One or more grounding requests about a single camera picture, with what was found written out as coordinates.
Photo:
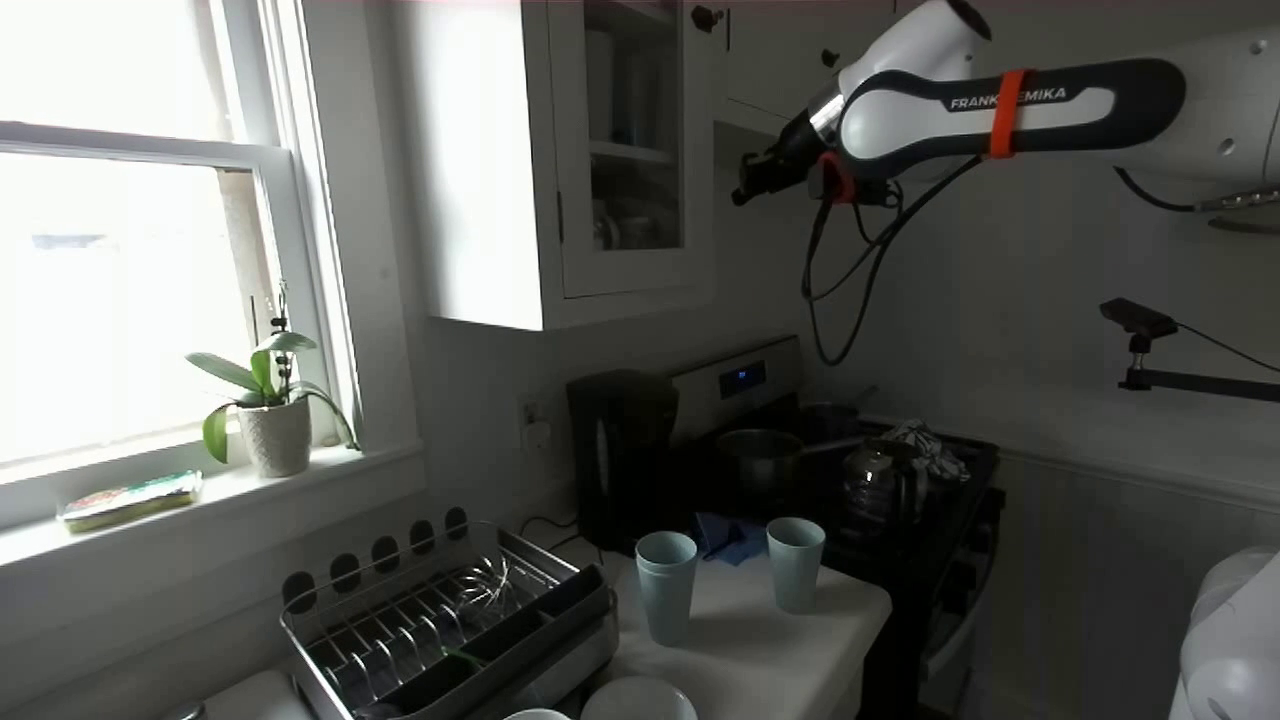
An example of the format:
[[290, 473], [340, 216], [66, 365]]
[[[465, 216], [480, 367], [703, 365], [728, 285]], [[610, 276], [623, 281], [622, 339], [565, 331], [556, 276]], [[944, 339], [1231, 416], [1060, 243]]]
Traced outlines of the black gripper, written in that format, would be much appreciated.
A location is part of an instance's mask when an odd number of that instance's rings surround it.
[[768, 191], [809, 186], [819, 199], [887, 205], [887, 180], [861, 180], [853, 165], [805, 115], [793, 115], [763, 157], [744, 157], [734, 199], [747, 205]]

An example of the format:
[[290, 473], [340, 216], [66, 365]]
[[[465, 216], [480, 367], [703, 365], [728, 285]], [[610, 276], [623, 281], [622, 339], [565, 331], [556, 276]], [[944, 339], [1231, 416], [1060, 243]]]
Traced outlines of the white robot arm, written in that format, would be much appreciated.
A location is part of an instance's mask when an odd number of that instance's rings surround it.
[[1122, 167], [1217, 180], [1220, 207], [1276, 191], [1276, 33], [1231, 33], [1165, 52], [981, 76], [990, 22], [970, 0], [924, 0], [801, 110], [763, 152], [741, 162], [736, 205], [784, 191], [831, 157], [846, 187], [883, 187], [939, 162], [1101, 152]]

